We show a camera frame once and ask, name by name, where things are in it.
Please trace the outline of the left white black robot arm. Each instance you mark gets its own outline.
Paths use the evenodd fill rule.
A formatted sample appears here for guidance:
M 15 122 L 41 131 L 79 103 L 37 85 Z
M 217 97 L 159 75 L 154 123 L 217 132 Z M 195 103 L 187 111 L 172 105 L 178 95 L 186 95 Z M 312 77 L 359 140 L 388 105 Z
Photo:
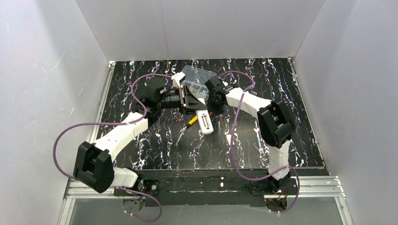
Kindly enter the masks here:
M 73 177 L 98 193 L 117 187 L 144 190 L 142 175 L 132 168 L 115 167 L 114 160 L 134 138 L 158 120 L 163 109 L 177 108 L 180 113 L 195 113 L 199 119 L 209 119 L 205 98 L 197 97 L 187 85 L 177 81 L 166 85 L 162 78 L 153 78 L 136 97 L 136 109 L 128 114 L 124 125 L 116 126 L 93 143 L 83 142 L 78 147 Z

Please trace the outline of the white battery cover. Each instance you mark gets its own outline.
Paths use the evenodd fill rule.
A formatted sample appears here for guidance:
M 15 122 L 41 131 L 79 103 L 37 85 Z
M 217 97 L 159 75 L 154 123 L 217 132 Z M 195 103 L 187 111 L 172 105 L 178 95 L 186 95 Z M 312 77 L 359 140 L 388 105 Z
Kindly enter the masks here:
M 227 135 L 226 135 L 226 139 L 227 139 L 227 144 L 228 144 L 228 146 L 234 145 L 232 135 L 227 134 Z

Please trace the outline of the white remote control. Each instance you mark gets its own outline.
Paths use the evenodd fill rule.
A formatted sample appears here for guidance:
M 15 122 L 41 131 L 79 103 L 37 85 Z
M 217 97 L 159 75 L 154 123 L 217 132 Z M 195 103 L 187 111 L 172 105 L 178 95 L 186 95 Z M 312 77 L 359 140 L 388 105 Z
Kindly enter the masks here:
M 208 110 L 198 110 L 196 111 L 196 116 L 198 117 L 198 123 L 202 134 L 209 135 L 214 132 Z

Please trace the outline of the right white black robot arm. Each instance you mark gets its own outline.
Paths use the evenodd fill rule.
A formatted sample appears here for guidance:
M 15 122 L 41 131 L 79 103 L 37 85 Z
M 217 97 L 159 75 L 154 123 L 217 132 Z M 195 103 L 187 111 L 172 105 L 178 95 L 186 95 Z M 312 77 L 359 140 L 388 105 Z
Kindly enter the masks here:
M 284 101 L 271 101 L 249 93 L 236 85 L 227 84 L 215 76 L 205 83 L 209 90 L 207 105 L 210 111 L 222 113 L 231 106 L 258 121 L 260 134 L 269 151 L 269 167 L 265 176 L 267 187 L 273 191 L 284 189 L 291 178 L 289 147 L 296 124 Z

